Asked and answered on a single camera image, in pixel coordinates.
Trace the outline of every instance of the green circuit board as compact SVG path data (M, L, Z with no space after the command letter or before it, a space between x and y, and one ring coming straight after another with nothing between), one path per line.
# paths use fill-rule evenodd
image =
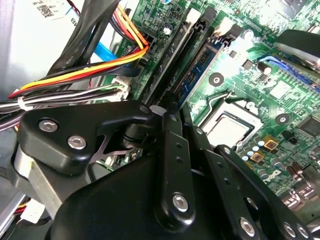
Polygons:
M263 55L282 56L282 52L273 48L277 37L286 29L307 31L311 26L320 22L320 2L317 0L302 1L304 6L295 16L288 17L277 5L281 0L173 0L163 4L160 0L140 0L132 20L143 32L148 32L157 38L156 50L149 51L146 65L139 77L131 81L131 93L137 99L157 63L166 50L170 36L163 33L165 24L173 26L173 31L183 20L186 9L194 8L203 12L207 6L217 10L218 15L213 23L216 27L225 17L245 30L252 30L254 39L246 41L239 37L229 48L223 50L214 62L206 77L202 80L192 96L188 99L191 115L195 124L209 112L209 101L215 96L225 92L234 92L239 98L250 100L258 108L258 116L263 127L257 136L272 136L278 142L277 153L262 151L264 164L252 164L253 170L264 169L272 175L275 168L271 159L277 157L284 165L292 161L298 162L302 167L309 164L318 166L314 159L310 159L310 152L319 157L320 136L310 136L299 130L302 122L308 117L320 118L320 95L301 83L294 76L278 69L272 68L268 82L262 82L261 72L257 70L257 58ZM123 40L118 49L118 56L125 55L131 43ZM246 60L252 62L250 69L242 65ZM224 83L219 87L209 84L212 73L221 73ZM276 116L281 113L289 115L289 122L277 124ZM297 144L291 144L282 136L283 131L290 131L298 139ZM281 173L266 184L279 196L289 190L297 182L285 169L278 169Z

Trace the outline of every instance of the cable tie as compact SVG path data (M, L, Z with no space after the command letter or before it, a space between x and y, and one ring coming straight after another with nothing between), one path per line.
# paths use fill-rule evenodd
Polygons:
M34 109L33 106L26 106L23 96L18 97L17 100L18 100L18 105L22 110L30 111L30 110Z

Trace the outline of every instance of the blue ram module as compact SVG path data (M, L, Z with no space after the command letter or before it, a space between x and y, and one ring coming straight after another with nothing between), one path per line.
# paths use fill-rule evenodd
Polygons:
M197 56L192 62L189 70L182 77L182 83L174 91L178 97L178 104L181 108L189 99L190 95L196 90L201 80L210 70L219 53L224 49L225 45L220 41L209 38L202 45Z

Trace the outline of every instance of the qr code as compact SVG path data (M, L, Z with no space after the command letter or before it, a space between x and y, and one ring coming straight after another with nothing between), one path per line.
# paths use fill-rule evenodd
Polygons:
M50 8L49 8L47 5L38 6L37 9L40 11L40 13L41 13L45 18L54 16L54 14L52 13L52 11L50 10Z

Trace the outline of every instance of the motherboard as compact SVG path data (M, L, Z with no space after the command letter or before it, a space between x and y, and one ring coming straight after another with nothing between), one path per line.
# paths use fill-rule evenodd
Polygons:
M279 39L318 34L319 12L317 0L140 0L132 20L150 49L131 97L158 104L152 95L173 92L212 146L233 148L278 196L309 189L302 173L319 168L320 75ZM124 39L117 55L131 49Z

